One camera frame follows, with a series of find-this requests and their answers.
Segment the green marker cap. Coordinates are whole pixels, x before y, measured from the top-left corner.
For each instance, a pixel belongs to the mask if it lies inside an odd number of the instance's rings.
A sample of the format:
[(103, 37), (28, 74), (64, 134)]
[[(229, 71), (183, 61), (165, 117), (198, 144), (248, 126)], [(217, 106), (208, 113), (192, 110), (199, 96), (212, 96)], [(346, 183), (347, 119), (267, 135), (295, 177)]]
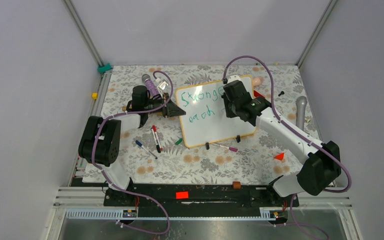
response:
[(178, 146), (180, 143), (182, 143), (183, 139), (182, 138), (179, 138), (174, 144), (176, 146)]

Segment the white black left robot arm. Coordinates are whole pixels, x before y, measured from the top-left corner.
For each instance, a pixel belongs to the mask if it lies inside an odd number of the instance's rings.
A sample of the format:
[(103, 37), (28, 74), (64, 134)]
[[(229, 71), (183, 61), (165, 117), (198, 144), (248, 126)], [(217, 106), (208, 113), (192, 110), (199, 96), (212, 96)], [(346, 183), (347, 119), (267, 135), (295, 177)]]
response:
[(168, 118), (186, 115), (168, 93), (152, 95), (146, 86), (137, 85), (132, 89), (131, 100), (122, 115), (107, 121), (100, 116), (90, 116), (79, 143), (80, 158), (102, 172), (109, 187), (117, 190), (116, 199), (124, 206), (134, 202), (135, 192), (128, 187), (131, 178), (117, 160), (121, 133), (143, 127), (150, 113), (161, 113)]

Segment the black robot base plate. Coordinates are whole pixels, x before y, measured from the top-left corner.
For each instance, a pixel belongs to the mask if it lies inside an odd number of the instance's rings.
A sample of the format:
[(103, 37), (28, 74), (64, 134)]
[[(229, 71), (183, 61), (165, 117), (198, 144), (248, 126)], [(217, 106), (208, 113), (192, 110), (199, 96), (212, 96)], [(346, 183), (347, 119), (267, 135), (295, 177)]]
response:
[[(188, 199), (176, 199), (176, 192), (188, 191)], [(126, 192), (107, 189), (105, 207), (132, 207), (139, 217), (261, 217), (261, 211), (299, 206), (296, 197), (280, 197), (266, 185), (139, 184), (131, 182)]]

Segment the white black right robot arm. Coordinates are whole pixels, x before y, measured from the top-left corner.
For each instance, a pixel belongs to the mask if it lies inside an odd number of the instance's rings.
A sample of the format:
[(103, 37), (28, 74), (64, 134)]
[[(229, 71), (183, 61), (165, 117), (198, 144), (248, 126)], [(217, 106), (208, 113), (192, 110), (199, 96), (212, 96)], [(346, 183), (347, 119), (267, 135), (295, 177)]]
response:
[(252, 98), (241, 80), (224, 80), (222, 99), (228, 118), (240, 118), (281, 142), (300, 161), (298, 172), (278, 177), (269, 185), (267, 201), (281, 205), (287, 196), (306, 192), (317, 196), (341, 173), (339, 147), (333, 141), (323, 143), (290, 125), (264, 97)]

